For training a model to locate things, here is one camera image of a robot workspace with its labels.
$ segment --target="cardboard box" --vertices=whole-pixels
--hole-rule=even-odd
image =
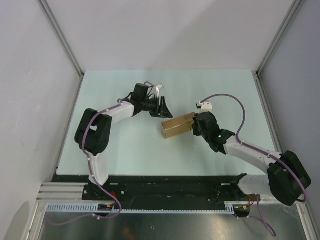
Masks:
[[[165,139],[174,137],[176,135],[184,134],[186,132],[192,131],[192,124],[194,123],[193,117],[195,113],[191,112],[189,114],[173,118],[169,121],[164,121],[162,123],[162,131]]]

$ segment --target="white panel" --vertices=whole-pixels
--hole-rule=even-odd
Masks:
[[[84,70],[256,70],[293,0],[49,0]]]
[[[75,133],[87,108],[102,110],[117,104],[134,90],[136,83],[163,84],[161,95],[174,117],[197,112],[196,103],[218,93],[238,97],[246,107],[241,136],[274,150],[267,121],[250,70],[135,70],[87,71],[74,110],[57,174],[88,175],[87,157],[75,142]],[[242,122],[240,105],[230,97],[211,100],[213,114],[221,128],[236,132]],[[252,175],[258,168],[222,153],[215,153],[206,141],[192,132],[164,139],[161,122],[149,113],[127,118],[113,125],[109,145],[99,156],[110,175]]]
[[[18,240],[53,170],[79,78],[37,1],[2,2],[0,31],[0,239]]]
[[[320,192],[320,1],[305,1],[266,66],[262,80],[284,149],[296,152],[312,184],[307,190],[317,222]]]

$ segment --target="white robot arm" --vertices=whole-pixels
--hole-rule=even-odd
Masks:
[[[131,118],[141,111],[149,112],[155,118],[173,117],[167,108],[165,97],[160,97],[160,90],[163,87],[162,84],[148,86],[138,83],[128,97],[119,99],[116,106],[102,110],[98,116],[96,110],[91,108],[85,110],[74,140],[80,149],[85,150],[89,155],[88,160],[91,161],[89,166],[98,184],[104,185],[109,178],[108,165],[106,161],[99,159],[99,154],[107,148],[111,127],[114,124]],[[89,176],[89,179],[92,183],[96,183],[92,175]]]
[[[281,203],[291,206],[311,184],[311,179],[296,154],[280,153],[249,143],[237,134],[220,129],[211,113],[209,102],[199,102],[199,113],[193,118],[193,135],[202,136],[216,153],[239,158],[266,175],[245,175],[238,186],[244,194],[272,194]]]

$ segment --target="metal plate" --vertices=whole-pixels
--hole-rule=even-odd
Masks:
[[[295,206],[263,205],[266,220],[277,239],[306,240]],[[49,212],[57,223],[69,221],[82,213]],[[251,216],[258,216],[257,207]],[[126,214],[109,220],[82,218],[66,226],[44,221],[41,240],[271,240],[274,239],[254,219],[237,220],[228,214]]]

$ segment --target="cable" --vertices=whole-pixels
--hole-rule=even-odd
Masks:
[[[117,195],[115,194],[114,191],[112,191],[111,194],[117,199]],[[115,201],[113,201],[113,207],[115,207],[116,205],[117,205],[117,203]]]
[[[149,86],[148,89],[150,89],[150,91],[147,93],[146,97],[149,99],[151,97],[150,93],[152,92],[152,89],[154,89],[154,86]]]
[[[299,180],[299,178],[297,177],[297,175],[291,170],[290,167],[288,167],[288,165],[286,165],[286,164],[285,164],[283,161],[281,161],[279,158],[273,156],[272,154],[269,154],[269,152],[263,151],[263,150],[255,147],[255,146],[252,146],[252,145],[247,144],[247,143],[245,143],[245,142],[243,142],[243,141],[240,140],[240,138],[239,138],[239,133],[240,133],[240,131],[242,130],[242,128],[243,128],[243,126],[244,126],[244,124],[245,124],[245,121],[246,121],[246,110],[245,110],[245,106],[242,104],[242,102],[241,102],[238,98],[236,98],[235,96],[230,95],[230,94],[219,93],[219,94],[211,95],[211,96],[205,98],[204,100],[201,101],[201,103],[203,103],[203,102],[205,102],[205,101],[207,101],[207,100],[209,100],[209,99],[212,99],[212,98],[214,98],[214,97],[220,97],[220,96],[230,97],[230,98],[236,100],[236,101],[240,104],[240,106],[241,106],[241,108],[242,108],[243,119],[242,119],[242,123],[241,123],[238,131],[237,131],[236,134],[235,134],[236,140],[237,140],[239,143],[241,143],[243,146],[245,146],[245,147],[247,147],[247,148],[249,148],[249,149],[255,150],[255,151],[257,151],[257,152],[259,152],[259,153],[267,156],[268,158],[272,158],[273,160],[275,160],[275,161],[277,161],[278,163],[280,163],[280,164],[292,175],[292,177],[294,178],[294,180],[296,180],[296,182],[298,183],[299,187],[301,188],[301,190],[302,190],[302,192],[303,192],[303,195],[304,195],[304,201],[303,201],[303,203],[308,202],[308,201],[309,201],[309,197],[308,197],[308,194],[307,194],[307,191],[306,191],[305,187],[303,186],[302,182]]]
[[[133,92],[130,92],[128,96],[126,96],[126,97],[124,97],[124,98],[122,98],[122,99],[119,98],[117,102],[118,102],[118,103],[122,103],[123,100],[127,99],[127,98],[130,97],[132,94],[133,94]]]
[[[54,225],[54,226],[64,226],[64,225],[68,225],[68,224],[71,224],[79,219],[82,219],[82,218],[86,218],[86,217],[89,217],[89,216],[92,216],[94,217],[95,215],[92,214],[92,213],[89,213],[89,214],[84,214],[84,215],[81,215],[81,216],[78,216],[70,221],[66,221],[66,222],[62,222],[62,223],[55,223],[55,222],[52,222],[50,217],[48,217],[46,220],[48,221],[49,224],[51,225]]]
[[[273,160],[275,160],[275,161],[277,161],[278,163],[280,163],[280,164],[292,175],[292,177],[296,180],[296,182],[298,183],[299,187],[301,188],[301,190],[302,190],[302,192],[303,192],[303,195],[304,195],[304,200],[300,200],[300,201],[303,202],[303,203],[307,202],[307,201],[309,200],[309,198],[308,198],[308,194],[307,194],[306,189],[304,188],[303,184],[301,183],[301,181],[299,180],[299,178],[297,177],[297,175],[291,170],[290,167],[288,167],[288,165],[286,165],[283,161],[281,161],[279,158],[273,156],[272,154],[269,154],[269,153],[266,152],[266,151],[263,151],[263,150],[255,147],[255,146],[252,146],[252,145],[247,144],[247,143],[245,143],[245,142],[243,142],[243,141],[240,140],[240,138],[239,138],[239,133],[240,133],[240,131],[242,130],[242,128],[243,128],[243,126],[244,126],[244,124],[245,124],[245,121],[246,121],[246,110],[245,110],[245,106],[243,105],[243,103],[242,103],[237,97],[235,97],[235,96],[233,96],[233,95],[230,95],[230,94],[226,94],[226,93],[219,93],[219,94],[211,95],[211,96],[205,98],[204,100],[202,100],[201,103],[203,103],[203,102],[205,102],[205,101],[207,101],[207,100],[209,100],[209,99],[212,99],[212,98],[214,98],[214,97],[230,97],[230,98],[236,100],[236,101],[240,104],[240,106],[241,106],[241,108],[242,108],[242,112],[243,112],[243,119],[242,119],[242,123],[241,123],[239,129],[237,130],[237,132],[236,132],[236,134],[235,134],[236,140],[237,140],[239,143],[241,143],[243,146],[245,146],[245,147],[247,147],[247,148],[249,148],[249,149],[255,150],[255,151],[257,151],[258,153],[261,153],[261,154],[267,156],[268,158],[272,158]],[[267,221],[265,220],[265,218],[264,218],[264,216],[263,216],[263,214],[262,214],[262,211],[261,211],[261,208],[260,208],[260,204],[259,204],[259,201],[260,201],[260,200],[261,200],[261,197],[260,197],[260,194],[258,194],[258,198],[257,198],[256,203],[257,203],[257,207],[258,207],[258,210],[259,210],[259,213],[260,213],[261,218],[256,217],[256,216],[249,216],[248,218],[249,218],[249,219],[256,219],[256,220],[258,220],[258,221],[260,221],[260,222],[263,222],[263,224],[265,225],[265,227],[266,227],[266,229],[269,231],[269,233],[270,233],[273,237],[275,237],[275,236],[276,236],[276,232],[275,232],[274,229],[270,226],[270,224],[267,223]]]
[[[249,198],[249,201],[250,201],[250,205],[249,206],[252,206],[255,203],[255,200],[251,195],[248,195],[248,196],[249,196],[248,198]]]
[[[152,83],[149,82],[149,81],[145,81],[143,84],[144,84],[144,85],[145,85],[145,84],[149,84],[151,87],[154,87],[154,86],[155,86],[154,84],[152,84]]]
[[[48,217],[48,218],[47,218],[47,221],[48,221],[49,224],[54,225],[54,226],[65,226],[65,225],[71,224],[71,223],[73,223],[73,222],[75,222],[75,221],[77,221],[77,220],[79,220],[79,219],[86,218],[86,217],[89,217],[89,216],[93,216],[93,217],[97,216],[97,219],[98,219],[98,220],[100,220],[100,219],[113,219],[113,218],[115,218],[116,216],[118,216],[118,215],[121,213],[121,211],[122,211],[122,205],[121,205],[121,203],[119,202],[119,200],[117,199],[117,197],[114,196],[114,195],[116,195],[116,194],[113,195],[113,194],[109,193],[108,191],[106,191],[106,190],[99,184],[99,182],[97,181],[97,179],[96,179],[96,177],[95,177],[95,175],[94,175],[92,166],[91,166],[91,157],[90,157],[89,153],[87,153],[87,151],[86,151],[86,149],[85,149],[86,139],[87,139],[87,136],[88,136],[88,132],[89,132],[90,127],[92,126],[93,122],[96,120],[96,118],[97,118],[99,115],[103,114],[103,113],[106,113],[106,112],[108,112],[108,111],[117,109],[117,108],[120,107],[121,105],[122,105],[122,100],[119,99],[117,105],[112,106],[112,107],[110,107],[110,108],[108,108],[108,109],[102,110],[102,111],[98,112],[97,114],[95,114],[95,115],[93,116],[93,118],[90,120],[90,122],[88,123],[88,126],[87,126],[86,129],[85,129],[85,132],[84,132],[84,135],[83,135],[83,139],[82,139],[82,145],[81,145],[81,149],[82,149],[83,153],[87,156],[89,171],[90,171],[90,175],[92,176],[93,181],[95,182],[95,184],[96,184],[105,194],[107,194],[109,197],[111,197],[111,198],[115,201],[115,204],[113,205],[113,207],[114,207],[116,204],[119,205],[119,211],[118,211],[115,215],[111,215],[111,216],[109,216],[109,215],[108,215],[108,216],[100,216],[100,215],[97,216],[97,215],[94,214],[94,213],[84,214],[84,215],[78,216],[78,217],[76,217],[76,218],[74,218],[74,219],[72,219],[72,220],[70,220],[70,221],[66,221],[66,222],[62,222],[62,223],[54,223],[54,222],[52,222],[51,219]]]
[[[260,200],[261,200],[261,197],[260,197],[260,194],[257,195],[257,201],[256,201],[256,205],[258,207],[258,211],[260,213],[260,217],[257,217],[257,216],[245,216],[245,217],[238,217],[236,214],[234,214],[234,216],[236,217],[236,219],[255,219],[255,220],[258,220],[260,222],[262,222],[265,226],[265,228],[268,230],[268,232],[271,234],[272,237],[276,237],[277,234],[276,234],[276,231],[273,229],[273,227],[267,223],[267,221],[265,220],[265,217],[264,215],[262,214],[262,211],[261,211],[261,206],[260,206]]]
[[[86,127],[86,130],[84,132],[84,135],[83,135],[83,139],[82,139],[82,145],[81,145],[81,149],[83,151],[83,153],[87,156],[87,159],[88,159],[88,166],[89,166],[89,171],[90,171],[90,174],[91,174],[91,177],[93,179],[93,181],[95,182],[95,184],[105,193],[107,194],[109,197],[111,197],[118,205],[119,205],[119,211],[115,214],[115,215],[112,215],[112,216],[101,216],[100,218],[101,219],[113,219],[115,218],[116,216],[118,216],[121,211],[122,211],[122,206],[121,206],[121,203],[119,202],[119,200],[113,196],[111,193],[109,193],[107,190],[105,190],[100,184],[99,182],[97,181],[95,175],[94,175],[94,171],[92,169],[92,166],[91,166],[91,157],[89,155],[89,153],[87,153],[86,149],[85,149],[85,144],[86,144],[86,139],[87,139],[87,136],[88,136],[88,132],[90,130],[90,127],[91,125],[93,124],[93,122],[96,120],[96,118],[101,115],[101,114],[104,114],[108,111],[111,111],[111,110],[114,110],[114,109],[117,109],[119,108],[120,106],[122,105],[122,102],[120,102],[119,104],[115,105],[115,106],[112,106],[108,109],[105,109],[105,110],[102,110],[102,111],[99,111],[97,114],[95,114],[93,116],[93,118],[90,120],[88,126]]]

